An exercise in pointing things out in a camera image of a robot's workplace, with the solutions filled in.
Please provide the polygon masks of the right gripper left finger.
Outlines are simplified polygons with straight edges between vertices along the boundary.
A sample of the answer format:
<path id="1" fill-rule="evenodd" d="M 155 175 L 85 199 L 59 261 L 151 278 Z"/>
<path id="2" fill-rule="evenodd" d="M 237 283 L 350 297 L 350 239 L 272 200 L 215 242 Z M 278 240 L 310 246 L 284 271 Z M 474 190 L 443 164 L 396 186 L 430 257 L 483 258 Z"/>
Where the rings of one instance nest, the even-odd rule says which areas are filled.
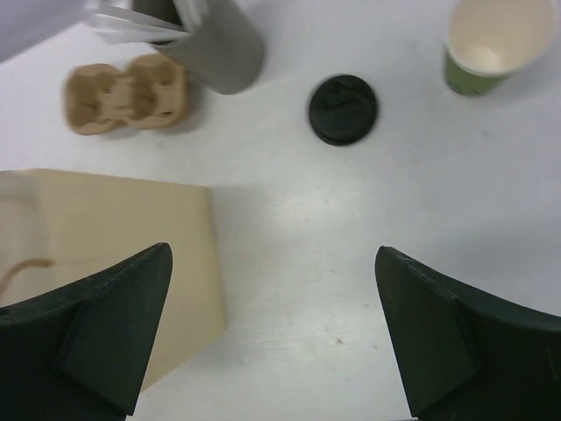
<path id="1" fill-rule="evenodd" d="M 1 309 L 3 420 L 133 414 L 173 269 L 169 244 Z"/>

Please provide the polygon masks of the brown paper bag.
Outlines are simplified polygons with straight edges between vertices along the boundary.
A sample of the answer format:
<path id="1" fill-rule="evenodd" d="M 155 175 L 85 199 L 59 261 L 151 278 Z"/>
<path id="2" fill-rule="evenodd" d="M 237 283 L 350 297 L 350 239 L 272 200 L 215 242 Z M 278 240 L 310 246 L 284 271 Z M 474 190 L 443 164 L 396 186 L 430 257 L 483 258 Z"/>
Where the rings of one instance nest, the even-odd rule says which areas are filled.
<path id="1" fill-rule="evenodd" d="M 100 272 L 156 243 L 173 273 L 144 387 L 224 332 L 210 193 L 204 187 L 53 169 L 1 173 L 1 302 Z"/>

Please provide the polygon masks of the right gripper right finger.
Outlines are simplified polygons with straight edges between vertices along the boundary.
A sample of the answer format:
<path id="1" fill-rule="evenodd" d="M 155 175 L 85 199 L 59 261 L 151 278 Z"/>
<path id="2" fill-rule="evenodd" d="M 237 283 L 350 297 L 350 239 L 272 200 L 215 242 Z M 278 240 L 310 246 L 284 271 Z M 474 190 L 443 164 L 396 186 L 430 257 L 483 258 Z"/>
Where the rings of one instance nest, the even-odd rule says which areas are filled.
<path id="1" fill-rule="evenodd" d="M 417 420 L 558 420 L 560 318 L 383 246 L 374 272 Z"/>

